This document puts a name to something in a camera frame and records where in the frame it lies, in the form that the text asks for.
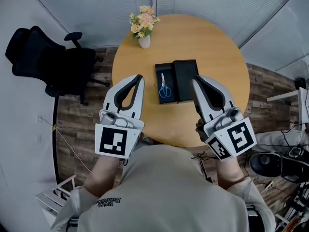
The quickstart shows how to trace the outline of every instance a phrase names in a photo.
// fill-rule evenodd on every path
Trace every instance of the round wooden table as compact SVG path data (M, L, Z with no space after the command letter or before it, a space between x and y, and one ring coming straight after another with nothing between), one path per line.
M155 64L196 59L199 74L224 85L244 112L250 91L246 63L234 42L215 25L182 14L163 15L160 19L148 49L140 48L138 41L131 39L131 32L125 37L114 59L112 82L116 84L135 74L144 77L141 120L146 135L178 147L205 145L195 131L200 117L193 101L159 104Z

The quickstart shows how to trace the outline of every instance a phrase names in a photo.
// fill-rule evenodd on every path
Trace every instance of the blue scissors handle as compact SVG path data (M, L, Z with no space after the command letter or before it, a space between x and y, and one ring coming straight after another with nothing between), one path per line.
M159 90L159 95L162 98L170 97L172 95L172 90L168 86L161 87Z

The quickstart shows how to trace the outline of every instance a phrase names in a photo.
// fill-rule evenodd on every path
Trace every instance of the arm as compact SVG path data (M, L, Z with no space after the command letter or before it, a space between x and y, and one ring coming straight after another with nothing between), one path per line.
M253 205L256 212L261 216L264 231L275 231L276 223L274 215L265 204L253 181L249 177L244 178L237 158L232 158L227 161L217 161L216 167L219 186L243 199L247 207Z
M216 161L218 185L228 189L232 185L244 180L244 175L238 164L237 158L227 161Z
M118 162L118 158L100 156L85 180L84 187L97 197L101 197L111 190L115 181Z
M112 189L118 161L118 158L100 156L84 186L71 192L70 198L57 215L51 232L65 232L70 218L79 217L98 200L98 197Z

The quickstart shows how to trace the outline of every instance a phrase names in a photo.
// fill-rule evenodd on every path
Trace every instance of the black office chair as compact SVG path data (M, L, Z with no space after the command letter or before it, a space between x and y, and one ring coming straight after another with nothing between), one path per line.
M12 36L5 56L13 64L12 72L16 76L38 78L46 83L45 92L52 96L79 95L84 101L84 89L88 81L108 83L90 78L96 58L93 49L81 48L77 40L81 32L69 33L64 40L73 41L76 48L68 49L49 39L44 32L34 26L31 29L18 29Z

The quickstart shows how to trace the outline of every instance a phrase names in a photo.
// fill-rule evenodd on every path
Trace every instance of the white vase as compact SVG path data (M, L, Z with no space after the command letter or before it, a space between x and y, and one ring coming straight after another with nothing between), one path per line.
M145 38L139 38L139 43L141 48L147 49L150 46L150 35L147 35Z

